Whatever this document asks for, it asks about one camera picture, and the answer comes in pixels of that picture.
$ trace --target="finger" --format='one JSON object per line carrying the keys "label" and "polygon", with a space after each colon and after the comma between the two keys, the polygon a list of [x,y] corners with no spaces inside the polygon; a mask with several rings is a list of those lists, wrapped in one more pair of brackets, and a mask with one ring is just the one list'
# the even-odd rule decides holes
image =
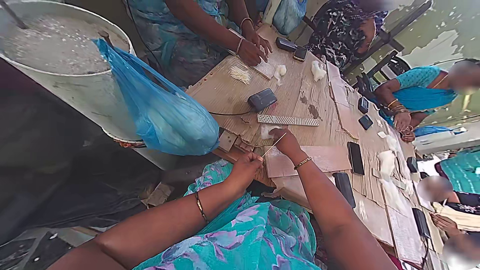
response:
{"label": "finger", "polygon": [[261,58],[263,58],[263,60],[264,60],[265,62],[268,62],[268,59],[267,59],[267,57],[265,56],[264,52],[262,52],[260,49],[257,49],[257,54],[258,54]]}
{"label": "finger", "polygon": [[262,39],[262,40],[260,41],[260,43],[262,44],[262,47],[264,48],[265,56],[268,57],[268,48],[267,48],[267,44],[265,44],[265,40]]}
{"label": "finger", "polygon": [[270,52],[273,52],[273,50],[272,50],[272,45],[270,45],[270,41],[268,41],[268,40],[266,40],[266,39],[264,39],[264,40],[265,40],[265,43],[267,44],[268,50],[269,50]]}

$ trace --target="mobile phone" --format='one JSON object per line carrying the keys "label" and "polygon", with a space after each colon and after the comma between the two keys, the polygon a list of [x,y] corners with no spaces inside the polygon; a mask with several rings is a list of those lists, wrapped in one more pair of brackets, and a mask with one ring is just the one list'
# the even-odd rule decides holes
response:
{"label": "mobile phone", "polygon": [[348,174],[344,172],[335,172],[332,174],[335,178],[335,185],[340,191],[340,193],[345,197],[347,202],[355,208],[357,205],[355,204],[355,198],[353,197],[352,185],[350,184],[350,178]]}
{"label": "mobile phone", "polygon": [[361,113],[368,113],[368,100],[365,97],[359,99],[358,109]]}
{"label": "mobile phone", "polygon": [[370,119],[368,115],[362,116],[362,118],[359,119],[359,123],[361,124],[364,130],[367,130],[369,127],[373,125],[373,121]]}
{"label": "mobile phone", "polygon": [[299,60],[299,61],[305,61],[305,58],[307,57],[307,48],[298,46],[295,49],[295,52],[293,53],[293,59]]}
{"label": "mobile phone", "polygon": [[425,213],[418,209],[412,208],[413,217],[415,218],[415,223],[417,224],[417,229],[419,230],[420,236],[431,239],[430,230],[428,229],[427,219],[425,218]]}
{"label": "mobile phone", "polygon": [[353,142],[347,142],[347,148],[348,159],[350,160],[350,164],[352,165],[353,173],[365,175],[365,170],[363,169],[363,161],[361,158],[360,145]]}
{"label": "mobile phone", "polygon": [[290,52],[294,52],[295,49],[298,47],[297,44],[283,37],[277,37],[275,40],[275,43],[276,43],[276,46],[279,47],[280,49],[290,51]]}

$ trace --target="cotton ball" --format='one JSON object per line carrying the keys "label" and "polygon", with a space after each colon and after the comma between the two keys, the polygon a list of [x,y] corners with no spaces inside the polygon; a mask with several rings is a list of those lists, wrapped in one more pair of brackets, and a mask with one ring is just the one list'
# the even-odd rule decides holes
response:
{"label": "cotton ball", "polygon": [[260,132],[260,137],[262,140],[273,139],[273,135],[270,135],[269,132],[274,128],[281,128],[277,125],[263,125]]}
{"label": "cotton ball", "polygon": [[318,81],[318,80],[322,79],[327,74],[327,72],[325,70],[321,69],[318,66],[318,64],[319,64],[319,62],[317,60],[312,61],[312,74],[313,74],[313,79],[315,81]]}
{"label": "cotton ball", "polygon": [[285,73],[287,73],[287,68],[285,65],[278,65],[276,66],[275,68],[275,73],[273,74],[273,77],[275,77],[276,79],[276,84],[278,86],[282,85],[282,83],[280,82],[280,76],[283,76],[285,75]]}
{"label": "cotton ball", "polygon": [[285,65],[278,65],[276,68],[278,68],[278,72],[281,76],[287,73],[287,67]]}

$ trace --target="white plastic container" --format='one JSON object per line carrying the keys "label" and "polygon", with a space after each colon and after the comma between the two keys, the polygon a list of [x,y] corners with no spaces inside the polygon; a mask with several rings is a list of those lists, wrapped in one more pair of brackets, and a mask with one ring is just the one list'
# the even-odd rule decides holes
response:
{"label": "white plastic container", "polygon": [[[115,33],[125,39],[130,48],[129,52],[135,54],[132,43],[125,32],[105,18],[90,11],[43,0],[9,2],[9,6],[20,18],[28,15],[51,14],[100,25],[105,27],[108,32]],[[14,24],[12,18],[3,9],[0,9],[0,36],[4,35],[11,24]],[[45,72],[6,57],[3,54],[3,44],[1,42],[0,57],[101,126],[110,136],[131,141],[141,139],[135,132],[135,124],[128,113],[123,95],[113,78],[111,70],[84,75]],[[135,150],[163,170],[171,169],[178,158],[148,148],[137,148]]]}

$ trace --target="debris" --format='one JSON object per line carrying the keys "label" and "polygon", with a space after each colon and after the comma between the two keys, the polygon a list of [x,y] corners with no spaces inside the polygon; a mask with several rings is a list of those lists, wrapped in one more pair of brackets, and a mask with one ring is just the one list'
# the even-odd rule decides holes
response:
{"label": "debris", "polygon": [[385,134],[385,132],[383,132],[383,131],[380,131],[380,132],[377,133],[377,134],[378,134],[378,136],[379,136],[380,138],[382,138],[382,139],[387,138],[387,134]]}

